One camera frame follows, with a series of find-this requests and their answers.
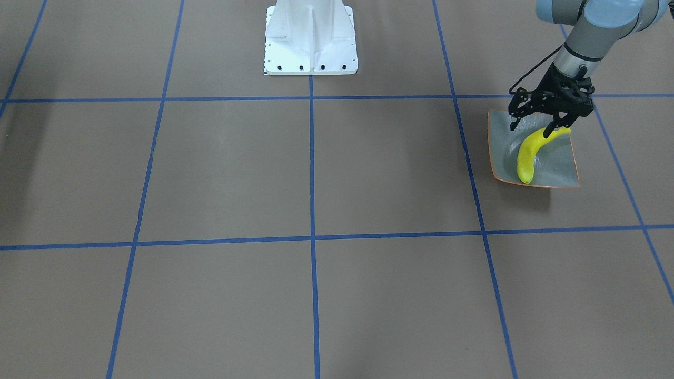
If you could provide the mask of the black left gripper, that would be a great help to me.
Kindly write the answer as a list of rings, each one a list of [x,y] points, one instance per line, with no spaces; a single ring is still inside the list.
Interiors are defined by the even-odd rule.
[[[553,116],[543,129],[544,139],[559,128],[570,128],[579,117],[587,117],[594,111],[595,88],[587,72],[587,66],[582,64],[576,75],[568,76],[552,63],[542,77],[537,87],[537,111]]]

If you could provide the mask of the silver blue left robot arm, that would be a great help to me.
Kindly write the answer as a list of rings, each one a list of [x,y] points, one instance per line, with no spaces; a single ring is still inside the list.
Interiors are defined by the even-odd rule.
[[[570,127],[592,113],[594,87],[591,75],[616,41],[657,23],[669,1],[537,1],[536,14],[543,21],[572,26],[537,87],[542,112],[553,115],[544,130]]]

